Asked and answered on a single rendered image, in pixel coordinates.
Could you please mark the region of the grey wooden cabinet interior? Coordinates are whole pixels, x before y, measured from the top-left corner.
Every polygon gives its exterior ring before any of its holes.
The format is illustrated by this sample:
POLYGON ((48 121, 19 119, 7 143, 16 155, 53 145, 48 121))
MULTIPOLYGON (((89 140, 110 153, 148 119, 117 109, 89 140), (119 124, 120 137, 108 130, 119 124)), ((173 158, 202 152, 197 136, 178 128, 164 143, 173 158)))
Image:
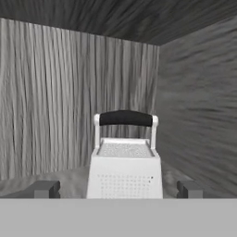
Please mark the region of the grey wooden cabinet interior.
POLYGON ((164 195, 237 196, 237 0, 0 0, 0 196, 85 195, 94 115, 159 118, 164 195))

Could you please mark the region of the white box cheese grater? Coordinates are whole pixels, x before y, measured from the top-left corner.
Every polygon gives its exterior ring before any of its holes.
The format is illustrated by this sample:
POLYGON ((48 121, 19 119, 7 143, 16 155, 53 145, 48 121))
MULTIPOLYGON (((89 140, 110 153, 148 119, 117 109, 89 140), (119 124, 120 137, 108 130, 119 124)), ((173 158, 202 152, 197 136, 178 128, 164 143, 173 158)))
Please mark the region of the white box cheese grater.
POLYGON ((156 150, 158 116, 118 110, 94 116, 88 199, 161 199, 161 158, 156 150), (151 129, 149 139, 103 138, 106 125, 137 125, 151 129))

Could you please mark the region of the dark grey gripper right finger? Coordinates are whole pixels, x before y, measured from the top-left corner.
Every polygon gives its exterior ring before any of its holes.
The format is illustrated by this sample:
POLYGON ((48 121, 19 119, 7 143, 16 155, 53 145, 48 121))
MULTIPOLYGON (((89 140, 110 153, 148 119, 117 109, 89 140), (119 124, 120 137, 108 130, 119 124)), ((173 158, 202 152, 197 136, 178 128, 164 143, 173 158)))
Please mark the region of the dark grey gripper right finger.
POLYGON ((178 181, 177 197, 181 199, 217 198, 218 196, 195 181, 178 181))

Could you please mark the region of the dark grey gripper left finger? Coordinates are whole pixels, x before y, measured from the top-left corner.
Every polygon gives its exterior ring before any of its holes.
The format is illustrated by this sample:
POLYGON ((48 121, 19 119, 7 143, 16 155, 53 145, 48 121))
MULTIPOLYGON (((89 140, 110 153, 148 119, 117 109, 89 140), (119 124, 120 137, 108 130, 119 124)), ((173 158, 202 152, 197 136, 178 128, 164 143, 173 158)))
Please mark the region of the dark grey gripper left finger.
POLYGON ((4 195, 4 198, 59 198, 60 181, 36 181, 22 191, 4 195))

